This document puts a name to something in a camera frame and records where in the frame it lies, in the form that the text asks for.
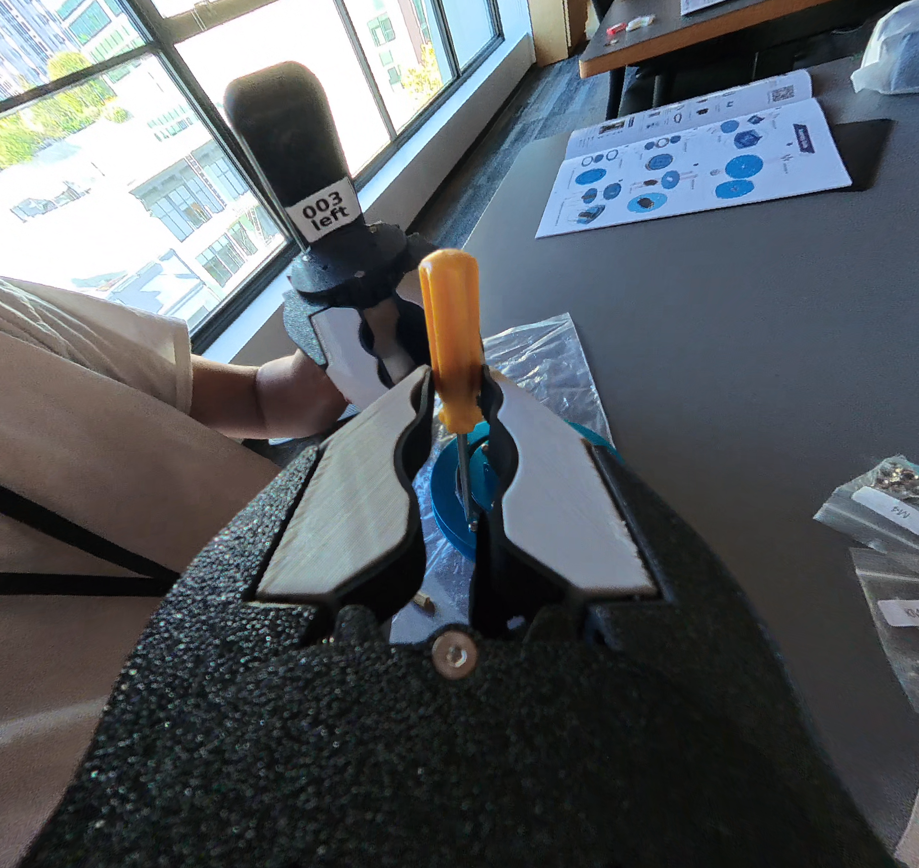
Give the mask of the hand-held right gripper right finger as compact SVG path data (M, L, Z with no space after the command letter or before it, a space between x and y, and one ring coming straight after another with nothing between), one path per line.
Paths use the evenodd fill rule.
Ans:
M497 477L488 516L503 599L655 597L658 589L591 445L529 392L485 371L482 411Z

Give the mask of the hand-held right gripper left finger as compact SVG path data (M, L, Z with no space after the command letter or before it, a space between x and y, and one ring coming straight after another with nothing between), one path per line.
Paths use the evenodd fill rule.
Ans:
M428 460L435 389L420 367L331 436L256 599L407 604L426 550L415 476Z

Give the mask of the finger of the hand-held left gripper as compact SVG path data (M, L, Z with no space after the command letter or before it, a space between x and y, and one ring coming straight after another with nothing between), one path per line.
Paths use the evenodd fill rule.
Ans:
M396 307L330 308L310 316L326 373L349 403L363 410L411 373L397 341Z

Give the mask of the yellow-handled screwdriver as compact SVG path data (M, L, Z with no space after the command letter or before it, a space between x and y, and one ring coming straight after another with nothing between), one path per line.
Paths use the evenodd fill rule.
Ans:
M460 250L441 249L422 260L419 277L439 417L457 438L464 514L475 530L467 436L483 419L478 263Z

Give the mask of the blue round metal turntable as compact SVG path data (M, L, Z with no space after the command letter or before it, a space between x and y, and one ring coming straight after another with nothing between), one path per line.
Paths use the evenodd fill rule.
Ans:
M498 479L486 457L490 426L476 425L468 436L467 453L470 461L471 494L489 511L493 506ZM444 537L466 559L476 558L476 535L467 529L459 480L459 454L455 438L434 463L430 479L433 515Z

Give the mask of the person's left forearm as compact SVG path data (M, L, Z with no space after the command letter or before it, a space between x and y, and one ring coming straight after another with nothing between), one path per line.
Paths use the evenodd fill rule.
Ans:
M258 401L258 368L192 356L190 416L232 438L266 437Z

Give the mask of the person's left hand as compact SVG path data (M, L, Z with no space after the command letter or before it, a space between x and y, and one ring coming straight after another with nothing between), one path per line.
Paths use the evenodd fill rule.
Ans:
M263 436L268 438L321 434L349 405L325 369L300 350L260 366L255 387Z

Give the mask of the large window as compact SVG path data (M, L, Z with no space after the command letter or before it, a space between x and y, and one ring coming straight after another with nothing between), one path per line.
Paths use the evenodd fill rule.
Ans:
M231 359L280 322L294 253L232 81L305 65L367 218L407 228L534 60L527 0L2 0L2 275Z

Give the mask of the clear plastic bag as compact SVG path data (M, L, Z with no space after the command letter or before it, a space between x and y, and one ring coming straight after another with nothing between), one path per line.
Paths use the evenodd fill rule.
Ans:
M557 415L585 426L611 444L605 410L569 314L488 337L484 340L484 354L491 367L531 392ZM410 601L392 619L391 644L417 644L443 625L469 620L474 563L443 535L432 505L432 473L443 451L450 454L445 467L455 472L458 459L454 437L434 420L431 456L414 482L426 547L421 592L431 599L434 611L425 612Z

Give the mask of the person's beige shirt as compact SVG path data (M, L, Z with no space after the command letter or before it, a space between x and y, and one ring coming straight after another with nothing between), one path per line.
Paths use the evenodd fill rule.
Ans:
M176 572L280 472L190 417L184 323L1 282L2 485ZM53 812L155 597L2 595L2 866Z

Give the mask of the pile of small hardware bags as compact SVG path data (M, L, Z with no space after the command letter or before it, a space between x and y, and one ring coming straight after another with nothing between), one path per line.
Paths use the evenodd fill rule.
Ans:
M891 456L838 487L814 519L860 544L850 554L879 642L918 709L918 466Z

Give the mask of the assembly instruction sheet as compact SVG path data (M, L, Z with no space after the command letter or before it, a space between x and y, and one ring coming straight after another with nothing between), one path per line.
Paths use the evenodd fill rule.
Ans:
M850 186L808 70L574 131L536 237Z

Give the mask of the white wrapped grey package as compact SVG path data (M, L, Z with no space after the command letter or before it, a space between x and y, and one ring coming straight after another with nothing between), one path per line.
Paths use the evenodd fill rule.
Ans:
M851 82L856 93L918 93L918 0L903 2L879 19Z

